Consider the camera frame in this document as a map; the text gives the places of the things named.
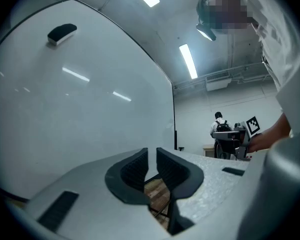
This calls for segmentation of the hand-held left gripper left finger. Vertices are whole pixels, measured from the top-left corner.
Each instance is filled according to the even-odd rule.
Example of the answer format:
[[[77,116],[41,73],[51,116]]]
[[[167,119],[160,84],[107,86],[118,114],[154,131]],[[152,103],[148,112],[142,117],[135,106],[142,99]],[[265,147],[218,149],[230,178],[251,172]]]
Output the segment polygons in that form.
[[[144,192],[148,150],[79,165],[41,190],[25,207],[38,240],[163,240],[169,233]]]

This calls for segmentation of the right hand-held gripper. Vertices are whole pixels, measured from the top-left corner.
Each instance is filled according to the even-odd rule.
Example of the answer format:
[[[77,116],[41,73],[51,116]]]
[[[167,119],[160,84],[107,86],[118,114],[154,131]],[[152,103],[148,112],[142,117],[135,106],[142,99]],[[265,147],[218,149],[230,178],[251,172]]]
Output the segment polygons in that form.
[[[234,131],[214,132],[212,137],[216,140],[234,141],[236,159],[246,160],[251,139],[260,129],[257,118],[254,116],[247,121],[235,123]]]

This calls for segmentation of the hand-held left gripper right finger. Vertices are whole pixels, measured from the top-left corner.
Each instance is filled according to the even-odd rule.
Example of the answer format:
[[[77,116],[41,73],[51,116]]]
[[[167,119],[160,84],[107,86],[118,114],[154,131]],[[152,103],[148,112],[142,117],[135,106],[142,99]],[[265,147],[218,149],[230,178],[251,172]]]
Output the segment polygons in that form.
[[[238,184],[249,162],[156,149],[156,167],[170,192],[167,231],[176,235],[218,208]]]

